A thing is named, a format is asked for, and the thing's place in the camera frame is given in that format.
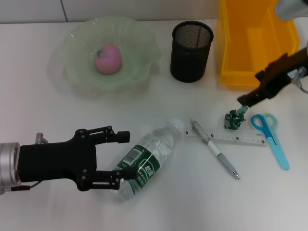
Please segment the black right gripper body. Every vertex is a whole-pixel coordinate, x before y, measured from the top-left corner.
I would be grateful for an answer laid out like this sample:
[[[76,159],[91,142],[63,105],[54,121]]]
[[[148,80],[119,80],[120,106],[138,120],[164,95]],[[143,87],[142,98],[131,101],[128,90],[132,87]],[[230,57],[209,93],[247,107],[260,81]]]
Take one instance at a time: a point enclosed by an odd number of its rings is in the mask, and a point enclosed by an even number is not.
[[[284,54],[268,66],[266,73],[266,90],[270,95],[276,96],[289,84],[294,84],[307,93],[308,89],[303,86],[302,79],[308,76],[308,50],[303,48],[290,56]]]

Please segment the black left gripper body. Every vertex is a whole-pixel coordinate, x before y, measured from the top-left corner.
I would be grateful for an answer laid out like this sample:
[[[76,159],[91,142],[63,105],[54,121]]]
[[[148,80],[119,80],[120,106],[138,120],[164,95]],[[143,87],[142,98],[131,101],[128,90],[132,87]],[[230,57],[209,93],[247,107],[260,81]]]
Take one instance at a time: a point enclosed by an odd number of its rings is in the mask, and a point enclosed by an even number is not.
[[[20,147],[18,175],[21,182],[70,179],[78,190],[92,188],[97,168],[95,144],[86,129],[65,142]]]

